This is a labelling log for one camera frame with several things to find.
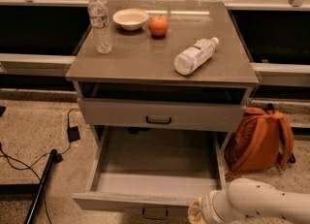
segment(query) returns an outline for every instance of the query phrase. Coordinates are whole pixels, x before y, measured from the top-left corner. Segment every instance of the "water bottle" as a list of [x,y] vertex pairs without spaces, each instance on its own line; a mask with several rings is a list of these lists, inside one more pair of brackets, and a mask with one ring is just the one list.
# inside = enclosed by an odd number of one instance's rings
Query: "water bottle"
[[174,68],[181,75],[189,75],[208,60],[215,52],[219,39],[198,40],[194,45],[178,54],[174,59]]
[[88,14],[93,27],[96,48],[99,53],[108,53],[112,50],[112,41],[109,33],[109,12],[105,2],[90,0]]

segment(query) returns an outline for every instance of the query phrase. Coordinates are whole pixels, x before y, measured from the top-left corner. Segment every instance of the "drawer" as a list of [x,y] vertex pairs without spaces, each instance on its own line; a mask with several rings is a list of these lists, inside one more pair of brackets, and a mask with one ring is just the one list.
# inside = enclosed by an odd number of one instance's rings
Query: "drawer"
[[78,99],[85,122],[94,125],[235,131],[245,108],[239,105]]
[[74,194],[83,209],[187,216],[200,195],[221,189],[213,133],[105,127],[90,178]]

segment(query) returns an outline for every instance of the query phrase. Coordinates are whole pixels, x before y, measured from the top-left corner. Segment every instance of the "open drawer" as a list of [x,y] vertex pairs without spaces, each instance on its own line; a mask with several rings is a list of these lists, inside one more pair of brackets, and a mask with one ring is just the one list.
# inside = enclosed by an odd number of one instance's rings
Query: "open drawer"
[[83,209],[187,216],[190,204],[221,189],[214,134],[167,129],[105,127],[86,191],[76,193]]

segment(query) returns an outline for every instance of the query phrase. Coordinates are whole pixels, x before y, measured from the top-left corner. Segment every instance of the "lying bottle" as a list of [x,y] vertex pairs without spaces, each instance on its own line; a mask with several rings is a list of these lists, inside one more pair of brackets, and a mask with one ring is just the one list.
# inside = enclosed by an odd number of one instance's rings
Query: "lying bottle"
[[189,75],[208,60],[215,52],[219,39],[201,39],[178,54],[174,59],[175,70],[182,75]]

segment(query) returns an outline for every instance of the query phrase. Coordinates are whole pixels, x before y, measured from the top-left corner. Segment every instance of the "power cord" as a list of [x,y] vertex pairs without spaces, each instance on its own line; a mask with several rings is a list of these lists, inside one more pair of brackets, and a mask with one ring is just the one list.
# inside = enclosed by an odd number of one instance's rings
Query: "power cord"
[[[32,169],[32,167],[31,167],[31,166],[28,166],[26,163],[22,162],[21,160],[15,159],[14,157],[11,157],[11,156],[9,156],[7,153],[5,153],[5,152],[3,151],[3,149],[2,149],[2,144],[1,144],[1,143],[0,143],[0,152],[3,154],[3,155],[1,155],[0,157],[6,158],[7,161],[8,161],[8,163],[9,163],[9,165],[10,165],[13,169],[19,170],[19,171],[21,171],[21,170],[30,170],[30,171],[38,178],[40,184],[42,184],[39,175]],[[44,156],[46,156],[47,154],[49,154],[49,153],[45,153],[44,155],[42,155],[36,162],[34,162],[34,163],[32,164],[32,166],[35,165],[36,163],[38,163],[38,162],[39,162]],[[16,162],[19,163],[19,164],[22,164],[23,166],[25,166],[25,168],[16,167],[15,165],[13,165],[13,164],[11,163],[10,160],[13,160],[13,161],[16,161]],[[52,222],[51,222],[51,220],[50,220],[50,217],[49,217],[49,214],[48,214],[48,211],[47,211],[47,196],[46,196],[46,191],[45,191],[45,189],[43,189],[43,193],[44,193],[46,217],[47,217],[47,219],[48,219],[49,224],[52,224]]]
[[[68,152],[68,150],[71,148],[71,143],[74,142],[74,141],[77,141],[80,139],[79,137],[79,131],[78,131],[78,127],[77,126],[74,126],[74,127],[70,127],[70,112],[72,111],[79,111],[79,109],[70,109],[67,113],[67,135],[68,135],[68,140],[69,140],[69,146],[68,148],[63,151],[63,152],[60,152],[60,153],[57,153],[56,155],[56,161],[55,163],[59,163],[62,161],[62,156],[63,154],[65,154],[66,152]],[[45,153],[43,154],[40,158],[38,158],[34,163],[32,163],[30,166],[27,165],[26,163],[22,162],[21,160],[18,160],[18,159],[15,159],[14,157],[12,156],[9,156],[7,153],[5,153],[2,149],[2,144],[0,143],[0,152],[3,154],[3,155],[0,155],[0,158],[6,158],[7,161],[8,161],[8,164],[15,170],[18,170],[18,171],[23,171],[23,170],[30,170],[39,180],[40,184],[41,183],[41,179],[39,177],[39,175],[32,169],[32,167],[34,165],[36,165],[43,157],[47,156],[47,155],[50,155],[50,153]],[[13,161],[16,161],[17,163],[19,164],[22,164],[23,166],[25,166],[24,168],[19,168],[19,167],[16,167],[15,165],[12,164],[12,162],[10,160],[13,160]],[[48,211],[47,211],[47,196],[46,196],[46,191],[45,189],[43,189],[43,193],[44,193],[44,202],[45,202],[45,210],[46,210],[46,217],[48,219],[48,222],[49,224],[52,224],[51,220],[50,220],[50,217],[49,217],[49,214],[48,214]]]

